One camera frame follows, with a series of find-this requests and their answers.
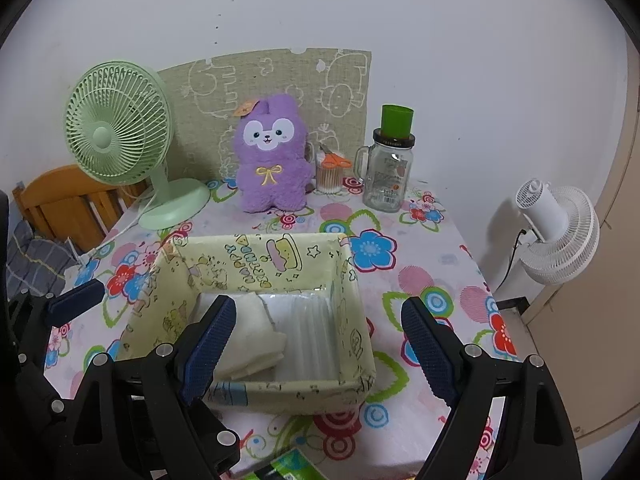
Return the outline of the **purple plush bunny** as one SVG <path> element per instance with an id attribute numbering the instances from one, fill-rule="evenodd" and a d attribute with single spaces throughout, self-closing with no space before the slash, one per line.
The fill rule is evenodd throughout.
<path id="1" fill-rule="evenodd" d="M 299 211 L 306 206 L 314 175 L 306 159 L 307 139 L 296 99 L 287 93 L 257 100 L 241 118 L 233 149 L 239 162 L 235 182 L 245 212 Z"/>

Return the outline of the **green cartoon mat board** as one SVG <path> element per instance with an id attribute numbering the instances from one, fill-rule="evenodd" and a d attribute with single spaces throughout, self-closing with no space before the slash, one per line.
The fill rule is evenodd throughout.
<path id="1" fill-rule="evenodd" d="M 238 169 L 235 111 L 276 93 L 292 96 L 310 142 L 352 159 L 364 143 L 372 54 L 273 49 L 201 58 L 160 71 L 175 119 L 168 177 L 232 178 Z"/>

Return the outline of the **white circulator fan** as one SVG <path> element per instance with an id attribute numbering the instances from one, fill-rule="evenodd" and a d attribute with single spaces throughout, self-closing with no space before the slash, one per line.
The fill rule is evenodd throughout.
<path id="1" fill-rule="evenodd" d="M 586 270 L 598 249 L 600 223 L 585 192 L 533 178 L 520 186 L 514 203 L 529 225 L 520 260 L 532 280 L 562 285 Z"/>

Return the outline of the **green package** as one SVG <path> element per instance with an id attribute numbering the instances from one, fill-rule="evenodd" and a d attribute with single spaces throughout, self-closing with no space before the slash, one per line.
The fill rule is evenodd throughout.
<path id="1" fill-rule="evenodd" d="M 245 479 L 326 480 L 326 476 L 298 448 L 292 448 L 292 450 L 248 474 Z"/>

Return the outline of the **floral tablecloth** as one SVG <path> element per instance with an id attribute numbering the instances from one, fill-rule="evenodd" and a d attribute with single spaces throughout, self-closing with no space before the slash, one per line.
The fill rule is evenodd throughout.
<path id="1" fill-rule="evenodd" d="M 500 358 L 515 356 L 495 299 L 450 214 L 424 183 L 409 186 L 396 214 L 363 205 L 362 188 L 346 179 L 340 192 L 311 194 L 305 209 L 243 214 L 231 179 L 209 183 L 210 200 L 192 220 L 169 230 L 145 231 L 128 218 L 110 244 L 70 277 L 79 285 L 98 278 L 104 300 L 55 330 L 46 352 L 47 378 L 64 398 L 73 396 L 97 353 L 115 352 L 129 315 L 150 303 L 149 274 L 160 246 L 236 231 L 280 235 L 342 232 L 352 241 L 355 270 L 369 322 L 376 382 L 358 412 L 290 416 L 230 410 L 227 426 L 241 439 L 233 469 L 242 477 L 287 448 L 298 448 L 331 479 L 401 479 L 417 472 L 446 422 L 448 406 L 433 396 L 401 329 L 400 310 L 418 296 L 438 322 L 465 342 Z"/>

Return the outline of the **orange small scissors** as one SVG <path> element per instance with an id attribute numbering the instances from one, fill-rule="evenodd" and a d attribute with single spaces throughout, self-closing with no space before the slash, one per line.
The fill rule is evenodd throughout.
<path id="1" fill-rule="evenodd" d="M 324 144 L 320 143 L 319 148 L 324 154 L 324 159 L 320 162 L 320 166 L 324 169 L 342 168 L 348 169 L 352 166 L 352 162 L 342 155 L 332 152 Z"/>

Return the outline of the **clear plastic bag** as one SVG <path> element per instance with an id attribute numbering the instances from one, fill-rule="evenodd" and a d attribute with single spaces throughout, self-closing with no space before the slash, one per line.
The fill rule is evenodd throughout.
<path id="1" fill-rule="evenodd" d="M 333 380 L 340 362 L 333 308 L 325 290 L 260 296 L 274 328 L 286 336 L 283 359 L 260 372 L 260 380 Z"/>

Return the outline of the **white cloth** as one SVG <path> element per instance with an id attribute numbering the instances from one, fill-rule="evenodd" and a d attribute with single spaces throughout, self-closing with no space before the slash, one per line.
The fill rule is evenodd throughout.
<path id="1" fill-rule="evenodd" d="M 254 292 L 231 294 L 236 320 L 214 369 L 217 382 L 236 382 L 269 370 L 284 359 L 286 335 L 278 332 L 265 303 Z"/>

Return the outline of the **glass mason jar mug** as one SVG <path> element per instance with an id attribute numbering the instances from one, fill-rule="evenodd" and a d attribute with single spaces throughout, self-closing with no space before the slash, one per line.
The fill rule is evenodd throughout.
<path id="1" fill-rule="evenodd" d="M 373 143 L 358 148 L 354 174 L 362 184 L 362 200 L 367 207 L 390 214 L 400 211 L 405 200 L 415 143 L 416 138 L 411 133 L 403 138 L 394 138 L 376 128 L 373 130 Z"/>

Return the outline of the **green desk fan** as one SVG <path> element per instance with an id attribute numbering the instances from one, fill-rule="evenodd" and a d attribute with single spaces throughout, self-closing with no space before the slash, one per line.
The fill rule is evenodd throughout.
<path id="1" fill-rule="evenodd" d="M 143 229 L 176 226 L 209 201 L 203 182 L 168 178 L 165 162 L 174 131 L 162 78 L 131 62 L 89 68 L 67 101 L 66 145 L 85 174 L 116 186 L 151 182 L 150 203 L 138 217 Z"/>

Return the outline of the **yellow cartoon fabric box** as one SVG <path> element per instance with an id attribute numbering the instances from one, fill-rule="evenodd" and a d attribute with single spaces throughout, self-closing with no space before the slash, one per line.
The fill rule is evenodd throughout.
<path id="1" fill-rule="evenodd" d="M 355 258 L 344 234 L 232 234 L 168 242 L 149 277 L 150 303 L 130 315 L 120 337 L 119 360 L 146 356 L 160 342 L 173 344 L 218 295 L 257 296 L 325 290 L 336 328 L 338 378 L 217 382 L 213 405 L 256 412 L 321 414 L 361 404 L 375 383 L 368 324 L 361 303 Z"/>

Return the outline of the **wooden chair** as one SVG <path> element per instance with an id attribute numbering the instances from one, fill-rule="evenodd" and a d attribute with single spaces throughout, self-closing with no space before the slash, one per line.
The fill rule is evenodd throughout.
<path id="1" fill-rule="evenodd" d="M 68 165 L 13 192 L 22 216 L 48 240 L 70 240 L 83 252 L 98 246 L 148 185 L 105 184 Z"/>

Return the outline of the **grey plaid pillow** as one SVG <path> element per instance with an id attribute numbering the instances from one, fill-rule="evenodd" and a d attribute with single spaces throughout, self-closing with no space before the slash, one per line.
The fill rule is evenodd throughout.
<path id="1" fill-rule="evenodd" d="M 48 240 L 26 220 L 21 220 L 8 238 L 8 298 L 13 299 L 21 292 L 58 296 L 65 286 L 65 272 L 76 264 L 69 244 Z"/>

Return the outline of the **green plastic cup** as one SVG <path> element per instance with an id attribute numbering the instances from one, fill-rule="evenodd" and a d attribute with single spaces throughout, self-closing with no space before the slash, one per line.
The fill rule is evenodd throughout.
<path id="1" fill-rule="evenodd" d="M 413 109 L 395 104 L 384 104 L 381 115 L 381 134 L 386 138 L 405 139 L 411 134 Z"/>

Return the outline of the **toothpick jar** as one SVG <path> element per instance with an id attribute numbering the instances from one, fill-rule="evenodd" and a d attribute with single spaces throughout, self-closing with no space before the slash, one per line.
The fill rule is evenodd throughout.
<path id="1" fill-rule="evenodd" d="M 324 154 L 319 148 L 316 155 L 316 188 L 320 193 L 334 194 L 341 191 L 344 170 L 342 168 L 324 169 L 320 162 L 324 159 Z"/>

